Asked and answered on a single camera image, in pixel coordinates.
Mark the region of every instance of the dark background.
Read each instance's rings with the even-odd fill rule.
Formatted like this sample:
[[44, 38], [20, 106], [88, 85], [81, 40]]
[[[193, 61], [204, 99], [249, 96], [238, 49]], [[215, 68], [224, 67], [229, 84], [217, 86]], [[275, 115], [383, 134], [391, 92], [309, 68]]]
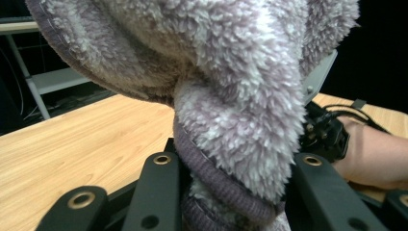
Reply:
[[[21, 2], [23, 0], [0, 0], [0, 16], [26, 15], [27, 12], [21, 10]], [[321, 92], [351, 100], [360, 98], [370, 104], [408, 114], [408, 13], [403, 3], [402, 0], [360, 1], [360, 27], [352, 29], [341, 42], [338, 57]], [[17, 46], [25, 47], [21, 54], [31, 74], [67, 67], [40, 33], [13, 37]], [[0, 48], [9, 58], [7, 61], [0, 54], [1, 135], [36, 123], [40, 118], [27, 117], [36, 104], [3, 36], [0, 36]], [[17, 81], [24, 100], [22, 112]], [[75, 108], [82, 105], [77, 101], [68, 102], [67, 98], [72, 95], [83, 98], [97, 88], [92, 83], [84, 84], [45, 94], [43, 99], [51, 114], [57, 115], [52, 110], [57, 106], [61, 109], [63, 106]]]
[[408, 114], [408, 13], [402, 0], [360, 1], [361, 27], [338, 47], [321, 92]]

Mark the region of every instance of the sherpa fleece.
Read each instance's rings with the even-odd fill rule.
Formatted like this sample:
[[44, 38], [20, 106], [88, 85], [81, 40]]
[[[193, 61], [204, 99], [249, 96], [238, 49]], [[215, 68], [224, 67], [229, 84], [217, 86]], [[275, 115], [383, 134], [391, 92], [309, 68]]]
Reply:
[[107, 89], [174, 108], [176, 147], [202, 184], [190, 196], [216, 224], [279, 226], [272, 225], [276, 208], [303, 132], [302, 79], [356, 25], [357, 0], [27, 4], [72, 68]]

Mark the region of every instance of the table surface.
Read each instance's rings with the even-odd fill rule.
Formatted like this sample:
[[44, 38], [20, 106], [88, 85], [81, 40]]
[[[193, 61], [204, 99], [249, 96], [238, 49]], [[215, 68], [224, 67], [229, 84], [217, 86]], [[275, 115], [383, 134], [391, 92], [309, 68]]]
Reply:
[[[320, 105], [351, 101], [319, 94]], [[408, 115], [364, 111], [408, 138]], [[171, 108], [116, 95], [0, 137], [0, 230], [34, 230], [64, 193], [96, 185], [112, 193], [137, 180], [144, 160], [172, 137]]]

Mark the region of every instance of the screw hole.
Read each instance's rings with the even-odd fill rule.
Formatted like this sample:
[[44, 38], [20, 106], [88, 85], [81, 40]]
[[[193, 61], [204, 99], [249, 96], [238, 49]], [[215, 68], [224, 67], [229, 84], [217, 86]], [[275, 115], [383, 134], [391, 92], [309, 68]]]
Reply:
[[170, 161], [171, 161], [171, 158], [167, 155], [158, 156], [153, 160], [153, 162], [156, 165], [160, 165], [160, 166], [167, 165], [168, 163], [170, 163]]
[[68, 208], [74, 210], [85, 208], [89, 206], [94, 199], [95, 193], [93, 192], [78, 192], [68, 200]]
[[303, 161], [309, 166], [321, 166], [322, 162], [316, 157], [306, 156]]
[[350, 218], [348, 220], [348, 224], [354, 229], [358, 231], [367, 231], [369, 227], [360, 219], [358, 218]]
[[402, 196], [399, 197], [399, 200], [403, 205], [408, 207], [408, 194], [403, 194]]
[[144, 229], [155, 228], [159, 224], [159, 219], [156, 216], [148, 216], [141, 220], [141, 227]]

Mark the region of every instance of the human arm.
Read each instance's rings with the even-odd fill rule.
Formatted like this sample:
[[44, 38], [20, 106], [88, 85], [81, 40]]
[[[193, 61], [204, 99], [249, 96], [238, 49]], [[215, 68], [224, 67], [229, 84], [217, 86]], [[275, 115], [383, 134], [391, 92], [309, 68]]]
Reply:
[[408, 140], [346, 117], [339, 120], [350, 135], [345, 158], [333, 164], [341, 176], [381, 189], [408, 189]]

